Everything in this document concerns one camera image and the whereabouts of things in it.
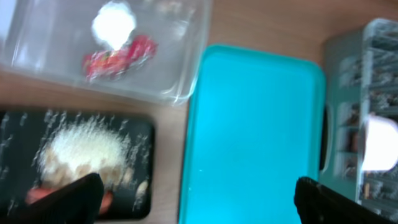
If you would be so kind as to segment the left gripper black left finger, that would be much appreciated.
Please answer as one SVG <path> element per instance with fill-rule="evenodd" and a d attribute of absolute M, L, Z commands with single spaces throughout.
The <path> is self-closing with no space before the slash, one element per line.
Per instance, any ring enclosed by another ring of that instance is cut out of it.
<path fill-rule="evenodd" d="M 2 217 L 2 224 L 77 223 L 93 224 L 99 214 L 104 185 L 99 174 L 88 174 L 29 205 Z"/>

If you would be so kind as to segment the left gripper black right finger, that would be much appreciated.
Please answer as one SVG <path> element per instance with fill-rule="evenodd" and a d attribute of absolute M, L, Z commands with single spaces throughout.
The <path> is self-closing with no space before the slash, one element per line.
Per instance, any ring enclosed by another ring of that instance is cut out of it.
<path fill-rule="evenodd" d="M 296 182 L 294 204 L 302 224 L 393 224 L 309 177 Z"/>

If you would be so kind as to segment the orange carrot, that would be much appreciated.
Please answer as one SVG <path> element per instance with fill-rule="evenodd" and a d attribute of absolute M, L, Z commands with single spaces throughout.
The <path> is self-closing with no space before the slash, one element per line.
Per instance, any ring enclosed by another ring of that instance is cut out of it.
<path fill-rule="evenodd" d="M 29 205 L 33 204 L 36 201 L 46 197 L 47 195 L 50 195 L 51 193 L 57 190 L 58 189 L 45 189 L 45 188 L 30 189 L 27 193 L 25 202 Z M 113 201 L 113 194 L 110 191 L 105 192 L 99 209 L 100 215 L 106 213 L 109 210 L 112 201 Z"/>

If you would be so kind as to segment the pink bowl with food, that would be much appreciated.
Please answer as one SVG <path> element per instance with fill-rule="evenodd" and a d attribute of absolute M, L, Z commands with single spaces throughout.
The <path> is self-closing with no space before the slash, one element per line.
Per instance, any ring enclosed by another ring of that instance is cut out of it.
<path fill-rule="evenodd" d="M 365 123 L 364 157 L 361 170 L 389 171 L 397 164 L 397 123 L 370 114 Z"/>

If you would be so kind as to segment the red snack wrapper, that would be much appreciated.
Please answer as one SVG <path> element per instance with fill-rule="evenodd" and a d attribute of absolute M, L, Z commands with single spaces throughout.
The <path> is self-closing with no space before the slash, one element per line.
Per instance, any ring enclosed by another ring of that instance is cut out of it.
<path fill-rule="evenodd" d="M 83 70 L 86 80 L 117 79 L 130 68 L 139 68 L 157 53 L 158 44 L 148 35 L 137 35 L 119 50 L 102 50 L 85 55 Z"/>

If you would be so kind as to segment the white tissue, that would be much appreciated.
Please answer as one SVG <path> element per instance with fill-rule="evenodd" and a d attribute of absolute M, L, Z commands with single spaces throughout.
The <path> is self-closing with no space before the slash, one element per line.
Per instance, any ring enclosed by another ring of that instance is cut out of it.
<path fill-rule="evenodd" d="M 107 50 L 119 50 L 129 40 L 136 28 L 136 16 L 126 1 L 104 4 L 91 23 L 91 33 L 96 43 Z"/>

